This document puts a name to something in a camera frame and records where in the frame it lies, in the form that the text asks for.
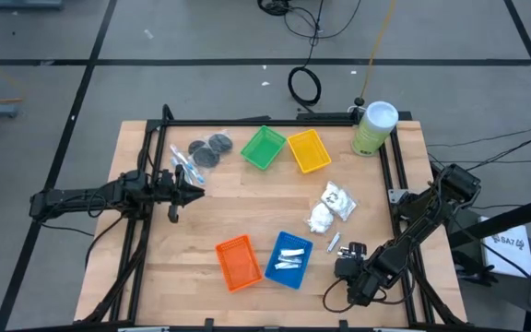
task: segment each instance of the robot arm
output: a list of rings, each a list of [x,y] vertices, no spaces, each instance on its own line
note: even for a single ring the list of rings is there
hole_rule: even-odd
[[[204,189],[187,183],[183,167],[175,168],[173,174],[167,170],[159,172],[157,181],[151,182],[141,171],[130,171],[99,188],[39,192],[30,199],[29,215],[38,222],[45,222],[67,212],[102,211],[117,209],[126,217],[142,219],[148,203],[171,202],[169,218],[177,222],[177,207],[202,197]]]
[[[412,220],[398,237],[378,247],[368,259],[344,255],[335,275],[348,283],[348,303],[369,305],[382,287],[390,289],[407,273],[412,251],[480,192],[480,180],[457,165],[444,168],[423,193],[404,193],[394,204],[399,219]]]

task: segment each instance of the can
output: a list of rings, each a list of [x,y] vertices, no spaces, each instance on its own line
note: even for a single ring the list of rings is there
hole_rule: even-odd
[[[384,143],[398,122],[398,111],[386,101],[371,103],[360,120],[351,141],[351,149],[361,156],[371,156]]]

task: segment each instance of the wooden table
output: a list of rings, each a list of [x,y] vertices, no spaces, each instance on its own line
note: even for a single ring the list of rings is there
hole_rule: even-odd
[[[136,168],[144,128],[145,122],[122,124],[109,179]],[[337,326],[338,319],[347,319],[350,326],[407,326],[404,305],[376,303],[332,314],[321,303],[325,289],[335,280],[336,255],[327,253],[326,248],[336,231],[343,234],[338,245],[362,242],[368,245],[370,253],[393,238],[379,157],[363,158],[351,151],[349,142],[355,129],[316,127],[332,163],[310,174],[300,172],[288,146],[265,172],[244,161],[240,151],[257,127],[169,127],[166,147],[174,143],[180,149],[187,149],[193,140],[222,129],[229,131],[234,148],[206,175],[206,197],[180,209],[178,224],[168,221],[167,204],[155,207],[136,323],[201,326],[205,318],[212,317],[216,326]],[[274,129],[290,136],[307,128]],[[423,190],[431,180],[431,170],[420,125],[401,122],[398,133],[409,186]],[[387,150],[393,181],[398,187],[391,149]],[[172,169],[170,156],[171,151],[165,148],[163,168]],[[359,205],[347,222],[336,218],[327,234],[313,234],[304,221],[327,181],[347,188]],[[117,216],[113,211],[103,213],[96,233]],[[76,319],[89,314],[114,282],[125,227],[126,222],[115,227],[91,253]],[[264,279],[252,287],[229,293],[215,245],[249,234],[263,273],[280,231],[313,242],[300,290]],[[453,313],[466,319],[444,228],[437,230],[421,247],[429,282]],[[126,317],[129,291],[130,286],[125,289],[121,317]],[[402,297],[400,286],[388,291],[390,301]],[[327,302],[337,309],[347,305],[345,283],[332,290]],[[422,321],[418,294],[416,308],[418,320]]]

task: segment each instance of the gray floor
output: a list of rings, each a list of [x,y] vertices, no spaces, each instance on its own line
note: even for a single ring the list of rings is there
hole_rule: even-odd
[[[0,59],[87,59],[107,0],[66,1],[63,11],[0,11]],[[318,2],[295,0],[316,10]],[[341,27],[355,6],[326,1],[323,29]],[[531,37],[531,1],[515,5]],[[366,58],[388,1],[364,0],[340,36],[321,41],[315,58]],[[306,29],[299,19],[290,22]],[[143,32],[149,30],[154,38]],[[303,58],[306,40],[288,33],[281,18],[243,0],[119,0],[100,58],[203,59]],[[527,59],[503,1],[417,0],[396,2],[380,58]],[[292,66],[98,66],[57,187],[97,186],[105,181],[119,124],[159,117],[167,102],[180,119],[270,115],[290,119],[297,105],[286,80]],[[26,87],[16,119],[0,118],[0,304],[30,225],[28,199],[50,169],[85,67],[5,66]],[[324,85],[316,111],[344,112],[361,89],[365,66],[317,65]],[[313,88],[297,77],[299,93]],[[0,98],[17,93],[0,78]],[[412,111],[428,144],[454,143],[531,127],[531,66],[397,66],[373,70],[369,100]],[[531,137],[531,133],[464,148],[431,148],[441,160],[484,160]],[[531,159],[531,145],[508,160]],[[477,205],[531,201],[531,163],[492,164],[477,169],[484,183]],[[485,211],[495,215],[502,209]],[[92,231],[83,215],[53,224]],[[531,236],[531,225],[528,227]],[[71,322],[90,238],[43,230],[8,327]],[[523,312],[461,284],[469,320],[480,326],[522,327]]]

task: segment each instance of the white lid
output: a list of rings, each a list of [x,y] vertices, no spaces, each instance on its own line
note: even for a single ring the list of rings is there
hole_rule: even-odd
[[[370,125],[378,130],[393,130],[398,122],[398,111],[395,106],[386,101],[375,101],[368,105],[366,118]]]

